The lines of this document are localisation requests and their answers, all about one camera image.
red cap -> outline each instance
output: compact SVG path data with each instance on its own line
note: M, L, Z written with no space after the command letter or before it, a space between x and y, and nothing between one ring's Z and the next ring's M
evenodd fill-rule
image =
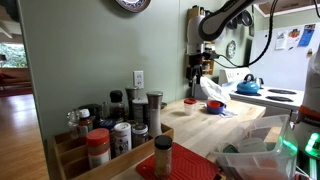
M99 146L110 140L109 131L104 128L98 128L87 134L87 145Z
M188 99L184 100L184 103L186 103L186 104L195 104L195 103L197 103L197 100L192 99L192 98L188 98Z

pepper grinder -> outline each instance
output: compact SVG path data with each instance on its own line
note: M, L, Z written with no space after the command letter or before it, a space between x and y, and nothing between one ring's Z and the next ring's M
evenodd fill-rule
M160 121L162 96L163 93L161 91L152 91L147 93L150 112L149 135L152 137L157 137L162 134Z
M128 98L128 106L129 106L129 120L133 120L133 104L132 101L138 97L138 87L133 86L133 87L126 87L126 93L127 93L127 98Z

blue kettle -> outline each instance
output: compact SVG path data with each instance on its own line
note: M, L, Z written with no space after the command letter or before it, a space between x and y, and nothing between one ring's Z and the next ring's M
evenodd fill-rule
M260 89L252 74L247 74L243 82L237 85L237 93L244 95L257 94Z

green light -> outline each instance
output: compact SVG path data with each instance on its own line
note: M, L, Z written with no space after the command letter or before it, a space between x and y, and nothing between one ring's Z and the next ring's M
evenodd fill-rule
M307 152L312 151L312 146L309 146L309 145L308 145L308 146L306 146L306 151L307 151Z
M283 140L283 144L285 144L286 146L288 146L290 149L292 149L295 152L298 152L298 148L293 145L291 142Z
M311 135L311 139L312 140L317 140L319 138L319 134L318 133L313 133L312 135Z
M312 140L312 139L310 139L310 140L308 141L308 145L309 145L309 146L313 146L313 145L314 145L314 143L315 143L315 141L314 141L314 140Z

window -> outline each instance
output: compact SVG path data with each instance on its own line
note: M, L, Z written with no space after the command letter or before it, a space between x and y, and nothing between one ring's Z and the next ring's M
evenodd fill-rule
M23 44L0 43L0 54L6 55L7 61L4 68L28 67Z

